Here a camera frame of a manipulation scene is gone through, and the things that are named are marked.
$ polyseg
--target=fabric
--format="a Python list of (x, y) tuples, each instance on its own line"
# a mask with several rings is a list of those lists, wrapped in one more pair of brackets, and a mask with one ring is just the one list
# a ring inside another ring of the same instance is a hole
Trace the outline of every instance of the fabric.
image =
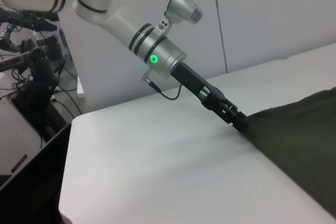
[(246, 121), (247, 138), (336, 217), (336, 88)]

